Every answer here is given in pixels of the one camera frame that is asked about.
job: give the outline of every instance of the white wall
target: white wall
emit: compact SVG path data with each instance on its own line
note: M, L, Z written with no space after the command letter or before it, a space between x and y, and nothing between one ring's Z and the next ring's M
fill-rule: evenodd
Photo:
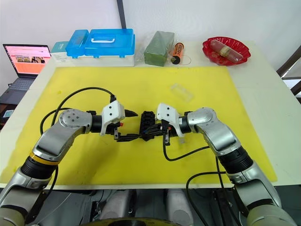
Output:
M201 43L213 36L254 40L275 69L301 44L300 0L123 0L137 40L156 30ZM120 28L115 0L0 0L0 42L46 44L76 29ZM0 93L16 73L0 46Z
M0 43L43 44L51 50L76 29L121 28L115 0L0 0ZM17 78L0 46L0 94Z

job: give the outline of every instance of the white table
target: white table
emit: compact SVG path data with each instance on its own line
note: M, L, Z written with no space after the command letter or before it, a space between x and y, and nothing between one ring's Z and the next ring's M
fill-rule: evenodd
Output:
M247 41L245 44L250 49L251 58L246 64L231 66L228 67L228 70L278 177L278 181L273 185L301 184L301 104L281 81L255 44ZM186 66L216 66L205 57L200 42L186 42L184 54L191 58L191 63ZM53 59L48 62L0 132L0 172L7 165L30 112L58 66ZM149 65L138 62L136 66ZM219 184L191 185L191 187L207 188L219 186ZM178 187L184 187L184 185L83 185L55 186L55 189Z

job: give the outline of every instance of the red plastic plate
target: red plastic plate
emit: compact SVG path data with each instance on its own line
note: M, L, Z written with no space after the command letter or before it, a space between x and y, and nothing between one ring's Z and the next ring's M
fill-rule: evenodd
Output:
M241 61L237 62L236 64L231 62L230 60L224 58L223 56L220 56L218 53L214 52L210 48L210 42L212 40L218 40L222 42L223 44L229 46L230 48L234 49L241 55L243 55L243 58ZM218 65L224 65L224 66L231 66L231 65L239 65L248 60L248 58L251 56L249 52L249 48L245 46L242 42L237 41L236 39L227 38L227 37L213 37L209 38L207 41L203 42L203 52L212 62L218 64Z

